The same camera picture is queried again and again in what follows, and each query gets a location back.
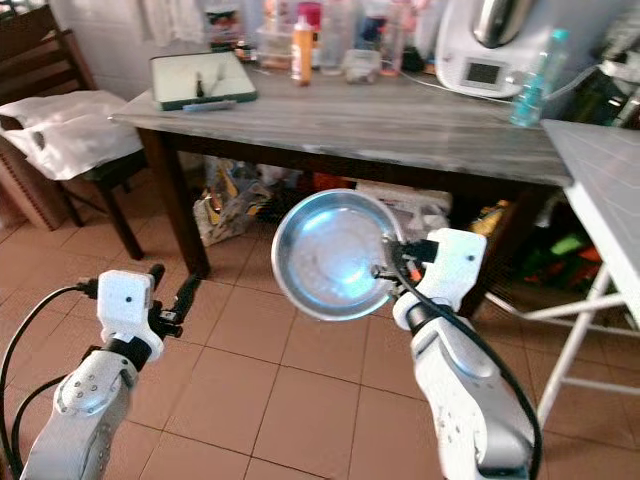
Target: tiled floor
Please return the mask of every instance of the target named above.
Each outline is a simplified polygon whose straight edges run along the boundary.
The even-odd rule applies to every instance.
[[[0,232],[0,348],[45,293],[108,268],[168,270],[164,302],[186,276],[153,184],[121,196],[148,253],[129,260],[110,226],[90,218],[46,233],[25,224]],[[274,229],[209,248],[213,276],[200,288],[184,336],[140,376],[119,430],[108,479],[440,479],[431,412],[418,390],[409,337],[383,308],[349,323],[318,323],[283,297],[271,274]],[[21,398],[77,365],[99,344],[95,304],[52,303],[17,349],[5,392],[9,418]],[[567,334],[522,325],[490,304],[475,319],[485,338],[539,400]],[[640,386],[638,342],[590,334],[574,371]],[[21,447],[46,422],[52,392],[30,407]],[[640,401],[565,387],[547,424],[540,478],[640,476]]]

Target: dark wooden table leg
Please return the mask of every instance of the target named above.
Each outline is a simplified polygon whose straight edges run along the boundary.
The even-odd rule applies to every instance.
[[[127,249],[127,253],[134,260],[140,260],[144,257],[144,253],[140,248],[140,244],[138,243],[136,236],[131,231],[131,227],[123,215],[122,210],[120,210],[118,202],[116,202],[116,199],[113,196],[113,192],[111,192],[111,189],[105,185],[98,182],[94,183],[102,196],[109,220],[111,220],[113,228],[116,229],[120,240],[122,240],[124,247]]]
[[[529,187],[512,202],[491,235],[475,287],[465,296],[460,315],[471,318],[485,294],[500,279],[504,267],[516,249],[533,230],[553,189]]]
[[[53,182],[53,184],[56,190],[60,192],[60,198],[62,199],[62,203],[64,203],[64,207],[67,209],[67,213],[69,214],[69,217],[71,218],[71,221],[73,222],[73,224],[76,227],[84,227],[84,222],[80,218],[80,215],[76,210],[76,207],[73,205],[73,202],[69,198],[69,195],[67,195],[67,191],[64,189],[62,184],[60,182]]]
[[[167,134],[146,129],[138,129],[138,134],[158,183],[173,233],[180,245],[182,258],[190,273],[204,278],[209,274],[211,267],[193,218],[193,205],[178,161],[178,152],[165,144],[163,135]]]

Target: stainless steel bowl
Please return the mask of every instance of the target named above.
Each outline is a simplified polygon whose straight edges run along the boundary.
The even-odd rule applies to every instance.
[[[351,320],[380,308],[391,284],[374,279],[384,264],[383,235],[402,240],[399,223],[380,201],[348,189],[317,193],[284,218],[271,248],[280,288],[303,312]]]

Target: orange bottle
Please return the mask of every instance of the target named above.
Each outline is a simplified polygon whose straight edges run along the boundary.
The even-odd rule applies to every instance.
[[[306,17],[300,15],[293,27],[291,42],[291,78],[299,87],[311,83],[311,52],[313,49],[313,28]]]

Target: plastic bag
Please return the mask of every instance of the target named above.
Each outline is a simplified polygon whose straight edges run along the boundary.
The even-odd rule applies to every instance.
[[[408,241],[427,238],[431,230],[449,226],[450,193],[377,182],[358,182],[356,190],[384,202],[400,222]]]
[[[207,188],[193,205],[205,246],[243,234],[271,198],[256,167],[244,162],[205,156]]]
[[[105,91],[31,97],[0,107],[23,130],[0,130],[51,180],[69,180],[142,148],[135,129],[109,116],[127,102]]]

